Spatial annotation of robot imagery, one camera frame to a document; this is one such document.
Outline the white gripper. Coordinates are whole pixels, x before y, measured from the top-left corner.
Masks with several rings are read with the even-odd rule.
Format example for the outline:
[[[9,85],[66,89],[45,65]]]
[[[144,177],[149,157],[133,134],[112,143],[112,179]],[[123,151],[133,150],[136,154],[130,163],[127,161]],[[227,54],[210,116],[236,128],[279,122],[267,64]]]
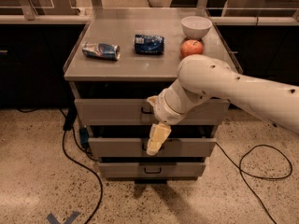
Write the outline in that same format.
[[[177,125],[185,117],[185,114],[179,114],[174,111],[166,101],[166,93],[168,89],[164,89],[158,96],[154,95],[147,98],[147,102],[153,106],[154,117],[159,121],[153,124],[149,132],[149,141],[147,143],[147,154],[156,155],[162,144],[171,133],[169,125]]]

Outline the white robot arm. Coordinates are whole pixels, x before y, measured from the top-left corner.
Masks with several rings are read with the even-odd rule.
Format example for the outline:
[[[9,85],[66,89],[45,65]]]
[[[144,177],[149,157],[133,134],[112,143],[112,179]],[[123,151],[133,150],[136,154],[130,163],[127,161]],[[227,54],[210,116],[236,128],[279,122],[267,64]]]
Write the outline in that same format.
[[[299,87],[248,77],[221,60],[190,55],[178,65],[177,79],[157,96],[151,96],[154,117],[147,153],[155,155],[171,133],[195,107],[221,98],[254,117],[299,133]]]

